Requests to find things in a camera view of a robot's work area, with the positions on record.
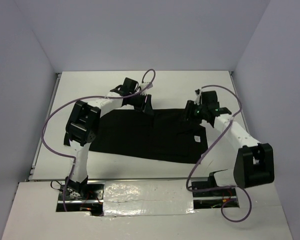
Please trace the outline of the black long sleeve shirt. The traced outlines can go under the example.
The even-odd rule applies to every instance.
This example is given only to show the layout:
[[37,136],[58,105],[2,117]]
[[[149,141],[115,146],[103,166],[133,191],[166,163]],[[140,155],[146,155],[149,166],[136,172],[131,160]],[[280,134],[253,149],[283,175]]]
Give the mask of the black long sleeve shirt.
[[205,127],[184,121],[183,110],[155,109],[153,115],[115,109],[92,128],[92,152],[195,164],[208,149]]

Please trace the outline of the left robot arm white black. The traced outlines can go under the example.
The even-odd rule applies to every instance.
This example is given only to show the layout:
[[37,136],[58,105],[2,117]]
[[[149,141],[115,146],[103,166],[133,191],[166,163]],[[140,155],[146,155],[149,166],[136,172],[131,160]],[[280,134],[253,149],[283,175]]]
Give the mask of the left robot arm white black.
[[101,118],[125,105],[152,114],[151,95],[146,94],[146,90],[152,86],[151,82],[143,81],[139,84],[125,78],[123,84],[110,90],[106,96],[88,102],[78,100],[74,104],[65,130],[71,155],[75,159],[65,182],[67,190],[76,199],[83,199],[88,194],[88,153],[91,143],[97,137]]

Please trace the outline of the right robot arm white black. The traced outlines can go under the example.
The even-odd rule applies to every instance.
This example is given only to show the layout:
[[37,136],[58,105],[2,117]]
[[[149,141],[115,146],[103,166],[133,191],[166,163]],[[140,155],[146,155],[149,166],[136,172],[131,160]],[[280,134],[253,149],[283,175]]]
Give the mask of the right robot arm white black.
[[231,168],[209,174],[208,192],[218,196],[229,186],[246,189],[273,183],[275,168],[272,146],[260,143],[236,122],[232,112],[220,106],[216,91],[197,89],[195,94],[196,99],[186,103],[184,119],[209,123],[236,151]]

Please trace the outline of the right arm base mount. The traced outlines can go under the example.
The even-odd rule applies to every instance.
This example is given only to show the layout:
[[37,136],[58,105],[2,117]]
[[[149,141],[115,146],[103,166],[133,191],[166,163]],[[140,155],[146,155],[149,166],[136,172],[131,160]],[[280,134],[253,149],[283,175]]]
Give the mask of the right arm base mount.
[[209,188],[215,188],[215,184],[211,180],[204,181],[191,181],[189,183],[189,188],[191,190],[205,190],[204,192],[193,192],[192,196],[194,199],[200,200],[222,200],[236,197],[236,190],[234,188],[230,189],[217,189],[206,191]]

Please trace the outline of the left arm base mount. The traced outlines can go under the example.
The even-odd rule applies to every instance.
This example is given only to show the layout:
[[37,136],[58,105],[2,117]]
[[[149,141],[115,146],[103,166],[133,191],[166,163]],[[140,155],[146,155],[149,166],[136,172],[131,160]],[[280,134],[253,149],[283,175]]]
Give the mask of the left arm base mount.
[[58,191],[56,212],[90,212],[92,216],[101,217],[104,214],[104,182],[88,182],[83,193],[74,192],[69,187],[63,198],[64,182],[53,180],[50,187]]

